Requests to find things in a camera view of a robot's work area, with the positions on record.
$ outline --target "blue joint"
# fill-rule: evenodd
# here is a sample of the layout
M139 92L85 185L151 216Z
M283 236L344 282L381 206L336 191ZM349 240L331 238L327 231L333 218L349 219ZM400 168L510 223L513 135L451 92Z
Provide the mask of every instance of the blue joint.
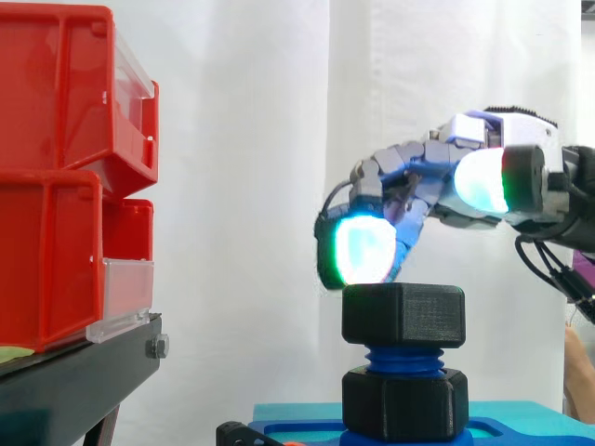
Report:
M440 357L444 354L439 348L415 347L369 347L365 355L370 360L367 370L375 374L399 374L437 378L444 373L441 370L444 362Z

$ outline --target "black clamp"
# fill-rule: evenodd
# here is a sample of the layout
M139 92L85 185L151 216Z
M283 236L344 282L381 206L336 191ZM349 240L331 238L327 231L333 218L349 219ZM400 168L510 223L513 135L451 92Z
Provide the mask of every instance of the black clamp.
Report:
M275 441L237 421L228 421L217 428L216 444L217 446L253 446L254 444L284 446L279 441Z

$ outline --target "black metal shelf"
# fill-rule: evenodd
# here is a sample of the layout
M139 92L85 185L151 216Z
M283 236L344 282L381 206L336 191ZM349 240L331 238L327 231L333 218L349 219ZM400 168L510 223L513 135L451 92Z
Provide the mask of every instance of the black metal shelf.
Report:
M117 408L159 369L161 315L103 344L81 342L0 365L0 444L109 444Z

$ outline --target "yellow green object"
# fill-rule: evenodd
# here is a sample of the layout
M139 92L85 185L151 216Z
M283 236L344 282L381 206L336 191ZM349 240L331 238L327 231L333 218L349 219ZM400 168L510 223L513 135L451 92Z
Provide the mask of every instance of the yellow green object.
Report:
M24 358L34 354L34 350L21 347L0 347L0 364L16 358Z

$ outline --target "transparent drawer front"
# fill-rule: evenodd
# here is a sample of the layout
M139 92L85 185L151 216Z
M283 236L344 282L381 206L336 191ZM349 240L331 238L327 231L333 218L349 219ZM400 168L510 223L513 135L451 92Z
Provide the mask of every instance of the transparent drawer front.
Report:
M115 100L122 114L142 132L142 100L154 98L155 86L119 33L115 39Z
M86 327L86 338L101 343L149 322L153 263L104 258L103 320Z

